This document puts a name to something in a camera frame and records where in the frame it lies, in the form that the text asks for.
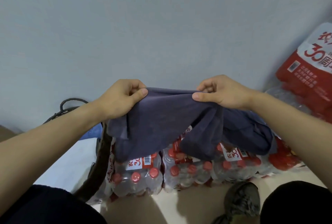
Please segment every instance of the black pants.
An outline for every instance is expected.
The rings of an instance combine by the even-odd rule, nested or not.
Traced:
[[[265,200],[261,224],[330,223],[332,194],[326,188],[303,181],[279,186]],[[12,223],[95,223],[105,219],[91,206],[58,188],[33,185],[2,217]]]

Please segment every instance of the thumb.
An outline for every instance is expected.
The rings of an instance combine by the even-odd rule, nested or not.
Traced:
[[[133,102],[133,104],[138,103],[140,100],[142,100],[145,96],[147,96],[147,89],[146,88],[142,88],[138,91],[136,91],[135,93],[133,93],[131,96],[129,96]]]
[[[193,100],[198,102],[215,102],[220,103],[219,93],[193,93]]]

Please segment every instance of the left hand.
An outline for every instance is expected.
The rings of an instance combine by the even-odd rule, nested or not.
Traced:
[[[146,86],[137,79],[121,79],[92,103],[101,113],[101,121],[121,117],[145,96]]]

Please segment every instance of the hand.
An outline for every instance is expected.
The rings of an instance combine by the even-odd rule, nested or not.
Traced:
[[[250,110],[253,97],[259,93],[226,75],[217,75],[202,81],[197,90],[204,93],[193,93],[196,101],[215,102],[226,108],[242,110]]]
[[[100,121],[105,121],[125,115],[147,93],[146,86],[140,80],[122,79],[92,103],[101,114]]]

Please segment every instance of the barcode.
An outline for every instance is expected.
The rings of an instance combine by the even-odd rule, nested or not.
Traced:
[[[243,151],[243,150],[240,150],[240,149],[239,149],[239,151],[241,152],[241,156],[242,156],[243,158],[245,158],[245,157],[248,156],[248,155],[247,155],[247,152],[245,152],[245,151]]]
[[[151,164],[151,156],[145,156],[144,157],[144,164],[150,165]]]
[[[293,72],[300,64],[301,63],[296,60],[287,70]]]

